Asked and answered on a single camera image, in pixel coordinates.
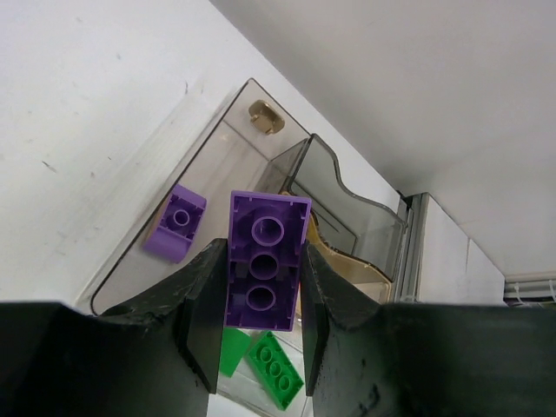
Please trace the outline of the green plate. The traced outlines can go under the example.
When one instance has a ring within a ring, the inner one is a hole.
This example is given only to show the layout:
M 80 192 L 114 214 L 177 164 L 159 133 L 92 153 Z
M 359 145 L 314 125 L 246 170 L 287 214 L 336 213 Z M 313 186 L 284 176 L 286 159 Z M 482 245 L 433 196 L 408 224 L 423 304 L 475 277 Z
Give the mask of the green plate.
M 274 404 L 286 411 L 304 382 L 274 334 L 265 331 L 256 336 L 246 360 Z

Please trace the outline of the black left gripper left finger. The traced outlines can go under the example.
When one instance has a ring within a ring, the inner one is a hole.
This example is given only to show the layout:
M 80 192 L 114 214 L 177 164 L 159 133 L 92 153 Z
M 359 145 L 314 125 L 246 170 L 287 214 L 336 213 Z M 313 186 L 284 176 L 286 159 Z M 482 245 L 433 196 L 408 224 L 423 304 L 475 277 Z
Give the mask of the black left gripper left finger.
M 87 315 L 1 306 L 4 416 L 203 416 L 217 386 L 228 245 L 214 239 L 139 295 Z

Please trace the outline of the small curved green brick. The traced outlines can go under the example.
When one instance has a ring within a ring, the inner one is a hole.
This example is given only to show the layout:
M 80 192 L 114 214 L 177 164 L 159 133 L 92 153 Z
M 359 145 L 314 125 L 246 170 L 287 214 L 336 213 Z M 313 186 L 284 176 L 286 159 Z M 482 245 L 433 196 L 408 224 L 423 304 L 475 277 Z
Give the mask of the small curved green brick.
M 251 338 L 238 328 L 224 328 L 219 370 L 232 377 L 242 357 L 247 353 Z

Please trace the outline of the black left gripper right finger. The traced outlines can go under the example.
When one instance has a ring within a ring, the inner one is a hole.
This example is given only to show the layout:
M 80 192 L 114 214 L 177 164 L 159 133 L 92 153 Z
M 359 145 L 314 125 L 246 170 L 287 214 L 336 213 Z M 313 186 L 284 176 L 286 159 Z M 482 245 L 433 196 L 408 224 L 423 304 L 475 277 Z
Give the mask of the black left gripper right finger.
M 548 308 L 380 304 L 303 249 L 306 393 L 317 416 L 552 416 Z

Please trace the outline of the curved purple lego brick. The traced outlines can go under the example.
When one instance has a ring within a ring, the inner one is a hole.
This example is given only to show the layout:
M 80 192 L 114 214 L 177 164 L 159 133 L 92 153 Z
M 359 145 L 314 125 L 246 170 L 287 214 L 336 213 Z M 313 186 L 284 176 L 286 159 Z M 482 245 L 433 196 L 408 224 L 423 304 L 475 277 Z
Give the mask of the curved purple lego brick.
M 142 248 L 165 261 L 181 262 L 193 244 L 206 207 L 203 196 L 175 185 L 156 212 Z

